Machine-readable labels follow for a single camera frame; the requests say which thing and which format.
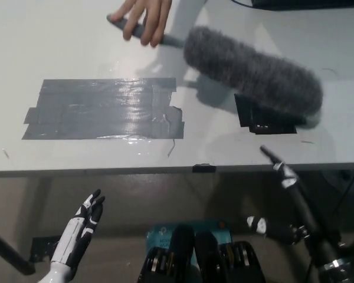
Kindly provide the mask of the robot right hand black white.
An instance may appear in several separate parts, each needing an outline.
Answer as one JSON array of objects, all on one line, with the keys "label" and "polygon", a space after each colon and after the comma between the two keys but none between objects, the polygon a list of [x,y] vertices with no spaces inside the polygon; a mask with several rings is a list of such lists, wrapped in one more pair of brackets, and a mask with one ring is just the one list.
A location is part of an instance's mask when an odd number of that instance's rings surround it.
[{"label": "robot right hand black white", "polygon": [[273,170],[280,175],[281,186],[291,197],[299,224],[294,228],[265,218],[249,216],[246,220],[248,227],[260,235],[288,245],[304,238],[313,264],[320,272],[342,268],[348,264],[349,260],[342,255],[338,241],[329,233],[323,219],[306,198],[304,186],[297,173],[265,146],[261,146],[260,150],[272,162]]}]

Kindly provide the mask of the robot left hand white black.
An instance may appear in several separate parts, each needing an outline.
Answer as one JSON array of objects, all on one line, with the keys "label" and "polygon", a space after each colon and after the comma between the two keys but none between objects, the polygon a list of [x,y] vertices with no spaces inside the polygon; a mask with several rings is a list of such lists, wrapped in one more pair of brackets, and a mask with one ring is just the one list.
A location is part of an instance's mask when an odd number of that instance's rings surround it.
[{"label": "robot left hand white black", "polygon": [[94,191],[69,220],[52,262],[66,265],[72,270],[78,267],[103,213],[105,197],[100,194],[100,189]]}]

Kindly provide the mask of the person's bare hand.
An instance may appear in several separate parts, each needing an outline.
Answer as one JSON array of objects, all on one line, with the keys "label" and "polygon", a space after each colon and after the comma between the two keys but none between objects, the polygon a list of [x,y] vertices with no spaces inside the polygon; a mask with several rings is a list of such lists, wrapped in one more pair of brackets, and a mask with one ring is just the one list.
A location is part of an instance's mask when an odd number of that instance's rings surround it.
[{"label": "person's bare hand", "polygon": [[108,14],[107,19],[114,24],[128,15],[123,27],[123,39],[129,41],[141,16],[145,14],[140,43],[155,48],[163,38],[171,6],[171,0],[128,0],[118,10]]}]

